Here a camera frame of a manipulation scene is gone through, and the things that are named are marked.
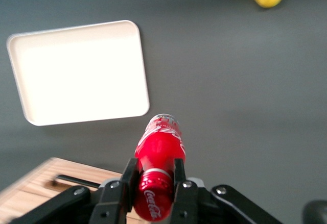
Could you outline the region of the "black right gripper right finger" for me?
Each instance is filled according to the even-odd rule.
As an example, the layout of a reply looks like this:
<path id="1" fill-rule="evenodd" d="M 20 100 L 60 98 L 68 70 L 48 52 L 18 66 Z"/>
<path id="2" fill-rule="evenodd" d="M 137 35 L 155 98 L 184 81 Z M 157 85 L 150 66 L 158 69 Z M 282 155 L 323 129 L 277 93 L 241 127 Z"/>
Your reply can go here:
<path id="1" fill-rule="evenodd" d="M 187 179 L 182 159 L 174 160 L 174 184 L 170 223 L 280 223 L 229 185 L 208 191 L 200 179 Z"/>

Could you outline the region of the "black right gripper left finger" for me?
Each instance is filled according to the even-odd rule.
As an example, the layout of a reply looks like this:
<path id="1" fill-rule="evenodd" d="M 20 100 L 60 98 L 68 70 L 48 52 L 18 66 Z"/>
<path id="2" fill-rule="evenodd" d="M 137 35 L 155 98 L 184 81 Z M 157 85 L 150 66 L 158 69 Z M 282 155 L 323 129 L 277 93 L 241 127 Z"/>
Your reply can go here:
<path id="1" fill-rule="evenodd" d="M 119 179 L 102 184 L 57 175 L 75 185 L 11 223 L 126 223 L 133 206 L 138 160 L 131 158 Z"/>

